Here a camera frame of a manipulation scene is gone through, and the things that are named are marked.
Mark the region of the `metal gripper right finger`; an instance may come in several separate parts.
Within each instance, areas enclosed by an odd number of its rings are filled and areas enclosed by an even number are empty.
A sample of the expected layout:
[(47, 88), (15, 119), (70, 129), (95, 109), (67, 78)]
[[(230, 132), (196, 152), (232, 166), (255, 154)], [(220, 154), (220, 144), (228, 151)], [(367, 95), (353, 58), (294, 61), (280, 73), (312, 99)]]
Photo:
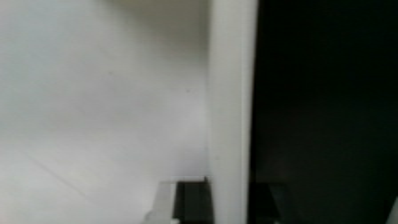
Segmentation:
[(385, 224), (395, 198), (385, 198), (372, 201), (363, 212), (363, 224)]

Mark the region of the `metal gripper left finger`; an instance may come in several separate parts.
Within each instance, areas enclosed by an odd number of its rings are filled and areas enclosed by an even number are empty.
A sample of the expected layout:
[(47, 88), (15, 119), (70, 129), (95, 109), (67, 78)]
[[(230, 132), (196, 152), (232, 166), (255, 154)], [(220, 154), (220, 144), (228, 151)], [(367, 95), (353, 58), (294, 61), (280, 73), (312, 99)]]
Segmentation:
[(143, 216), (140, 224), (177, 224), (173, 217), (175, 183), (157, 184), (152, 208)]

